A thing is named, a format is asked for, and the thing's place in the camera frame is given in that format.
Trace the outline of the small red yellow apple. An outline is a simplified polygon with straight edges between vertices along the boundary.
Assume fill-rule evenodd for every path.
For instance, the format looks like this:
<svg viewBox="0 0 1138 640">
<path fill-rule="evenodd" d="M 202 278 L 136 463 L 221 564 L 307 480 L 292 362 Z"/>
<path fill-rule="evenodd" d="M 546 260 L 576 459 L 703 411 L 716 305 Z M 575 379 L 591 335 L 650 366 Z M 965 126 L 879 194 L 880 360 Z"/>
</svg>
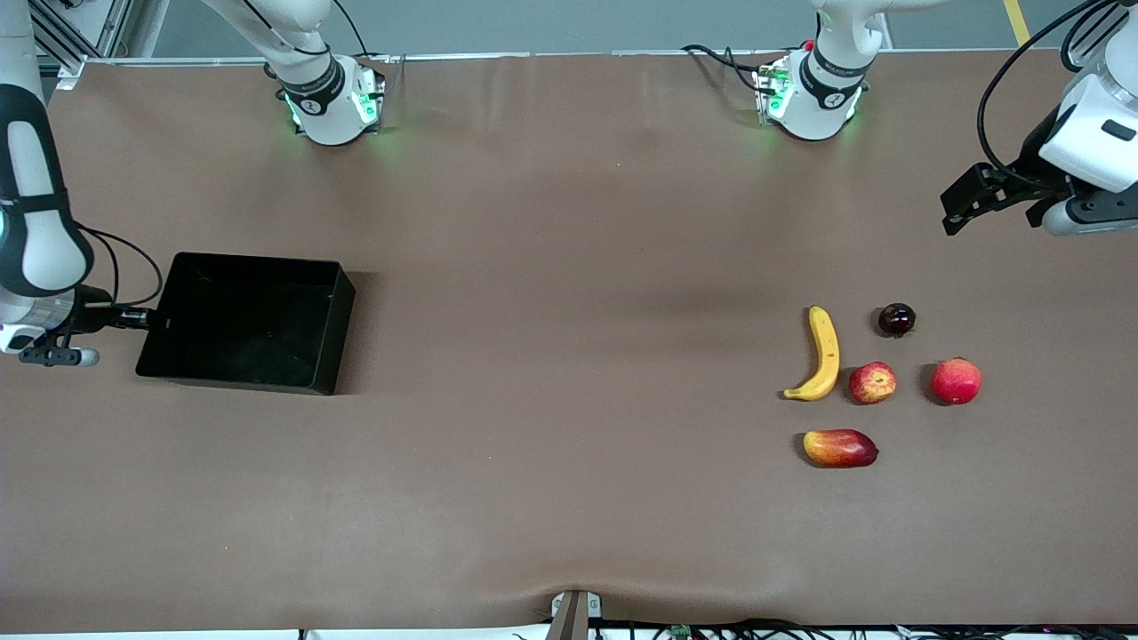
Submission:
<svg viewBox="0 0 1138 640">
<path fill-rule="evenodd" d="M 857 404 L 882 404 L 894 395 L 897 374 L 887 362 L 869 362 L 849 374 L 848 389 Z"/>
</svg>

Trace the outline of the round red apple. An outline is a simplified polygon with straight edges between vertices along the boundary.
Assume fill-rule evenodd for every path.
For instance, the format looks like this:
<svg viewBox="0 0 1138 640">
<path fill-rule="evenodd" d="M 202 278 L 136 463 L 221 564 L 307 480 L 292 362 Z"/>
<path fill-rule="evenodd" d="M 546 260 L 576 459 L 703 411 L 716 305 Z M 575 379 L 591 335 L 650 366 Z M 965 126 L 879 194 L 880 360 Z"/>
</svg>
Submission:
<svg viewBox="0 0 1138 640">
<path fill-rule="evenodd" d="M 981 369 L 963 356 L 947 359 L 934 366 L 927 389 L 943 404 L 970 404 L 983 386 Z"/>
</svg>

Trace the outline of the yellow banana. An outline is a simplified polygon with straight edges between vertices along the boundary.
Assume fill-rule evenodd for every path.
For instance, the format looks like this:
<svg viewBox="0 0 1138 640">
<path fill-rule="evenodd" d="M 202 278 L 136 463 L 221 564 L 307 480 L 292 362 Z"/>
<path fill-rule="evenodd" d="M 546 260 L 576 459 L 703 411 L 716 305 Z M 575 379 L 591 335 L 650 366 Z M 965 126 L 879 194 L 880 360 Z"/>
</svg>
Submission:
<svg viewBox="0 0 1138 640">
<path fill-rule="evenodd" d="M 813 334 L 816 364 L 814 364 L 813 376 L 808 380 L 800 381 L 795 388 L 781 392 L 781 396 L 791 401 L 820 401 L 836 387 L 838 376 L 840 376 L 840 340 L 838 340 L 836 326 L 830 319 L 828 311 L 825 307 L 813 305 L 807 310 L 807 325 Z"/>
</svg>

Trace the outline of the red yellow mango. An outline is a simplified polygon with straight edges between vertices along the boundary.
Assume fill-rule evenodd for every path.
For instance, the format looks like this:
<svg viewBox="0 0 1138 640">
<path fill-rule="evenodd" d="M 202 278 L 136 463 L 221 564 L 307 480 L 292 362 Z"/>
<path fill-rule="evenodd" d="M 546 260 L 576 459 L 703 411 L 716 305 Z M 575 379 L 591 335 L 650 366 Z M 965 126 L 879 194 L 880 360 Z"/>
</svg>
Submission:
<svg viewBox="0 0 1138 640">
<path fill-rule="evenodd" d="M 879 448 L 856 429 L 825 429 L 802 435 L 802 451 L 820 468 L 861 468 L 879 460 Z"/>
</svg>

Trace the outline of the black rectangular plastic box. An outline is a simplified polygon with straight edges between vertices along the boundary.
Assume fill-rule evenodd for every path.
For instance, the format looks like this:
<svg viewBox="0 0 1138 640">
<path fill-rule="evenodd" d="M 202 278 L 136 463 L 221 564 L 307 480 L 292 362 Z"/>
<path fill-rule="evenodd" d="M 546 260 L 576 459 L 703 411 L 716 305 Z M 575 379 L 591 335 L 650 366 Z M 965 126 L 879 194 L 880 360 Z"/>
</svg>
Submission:
<svg viewBox="0 0 1138 640">
<path fill-rule="evenodd" d="M 135 372 L 204 388 L 333 396 L 355 296 L 333 260 L 179 252 Z"/>
</svg>

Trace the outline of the table cover mat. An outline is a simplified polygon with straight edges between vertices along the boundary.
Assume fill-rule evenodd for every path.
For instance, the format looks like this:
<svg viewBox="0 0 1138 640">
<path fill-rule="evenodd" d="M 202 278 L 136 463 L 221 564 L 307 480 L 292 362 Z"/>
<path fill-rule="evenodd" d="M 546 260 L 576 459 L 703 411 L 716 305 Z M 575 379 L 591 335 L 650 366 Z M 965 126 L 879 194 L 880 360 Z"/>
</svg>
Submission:
<svg viewBox="0 0 1138 640">
<path fill-rule="evenodd" d="M 1138 623 L 1138 232 L 959 235 L 1001 54 L 887 54 L 836 140 L 708 61 L 407 61 L 321 148 L 261 68 L 92 65 L 50 102 L 75 215 L 178 252 L 337 260 L 333 396 L 187 388 L 97 333 L 0 360 L 0 633 L 610 617 Z M 910 305 L 914 331 L 879 333 Z M 813 376 L 828 311 L 838 385 Z M 963 356 L 970 404 L 927 381 Z M 882 404 L 849 374 L 894 368 Z M 856 429 L 861 468 L 813 430 Z"/>
</svg>

